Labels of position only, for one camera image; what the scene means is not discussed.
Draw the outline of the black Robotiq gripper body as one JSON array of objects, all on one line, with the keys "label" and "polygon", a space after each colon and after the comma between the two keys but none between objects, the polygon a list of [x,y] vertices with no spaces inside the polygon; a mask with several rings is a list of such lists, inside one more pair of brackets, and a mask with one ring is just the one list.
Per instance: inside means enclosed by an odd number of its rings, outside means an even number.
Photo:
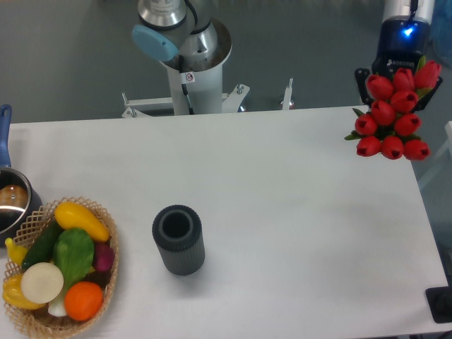
[{"label": "black Robotiq gripper body", "polygon": [[430,24],[408,17],[385,20],[380,29],[376,58],[371,72],[392,75],[398,69],[416,72],[420,59],[425,55]]}]

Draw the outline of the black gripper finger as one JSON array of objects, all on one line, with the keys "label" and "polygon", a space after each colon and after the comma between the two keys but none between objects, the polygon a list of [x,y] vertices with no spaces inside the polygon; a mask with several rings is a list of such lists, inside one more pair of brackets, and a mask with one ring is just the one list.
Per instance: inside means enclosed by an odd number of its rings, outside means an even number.
[{"label": "black gripper finger", "polygon": [[443,78],[439,76],[436,80],[436,84],[433,88],[421,89],[418,95],[418,101],[413,112],[422,111],[428,105],[429,101],[433,98],[435,92],[438,90],[439,86],[442,84]]},{"label": "black gripper finger", "polygon": [[367,79],[370,77],[371,72],[369,69],[358,68],[355,70],[355,81],[359,91],[359,96],[364,105],[371,107],[373,103],[373,97],[369,94],[367,89]]}]

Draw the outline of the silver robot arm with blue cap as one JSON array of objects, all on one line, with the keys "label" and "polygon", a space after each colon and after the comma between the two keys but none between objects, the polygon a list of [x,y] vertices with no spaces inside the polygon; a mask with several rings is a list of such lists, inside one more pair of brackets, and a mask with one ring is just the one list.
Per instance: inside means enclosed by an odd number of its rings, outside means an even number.
[{"label": "silver robot arm with blue cap", "polygon": [[139,1],[136,46],[179,71],[207,71],[232,51],[227,28],[212,16],[212,1]]}]

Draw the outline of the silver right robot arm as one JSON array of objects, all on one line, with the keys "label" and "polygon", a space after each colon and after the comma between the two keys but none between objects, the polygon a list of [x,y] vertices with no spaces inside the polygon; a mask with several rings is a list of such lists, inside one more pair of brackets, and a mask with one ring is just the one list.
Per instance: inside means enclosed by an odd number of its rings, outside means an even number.
[{"label": "silver right robot arm", "polygon": [[376,58],[370,69],[355,70],[361,101],[371,105],[374,99],[367,90],[372,74],[392,77],[400,68],[413,73],[420,69],[429,38],[434,1],[386,1],[379,33]]}]

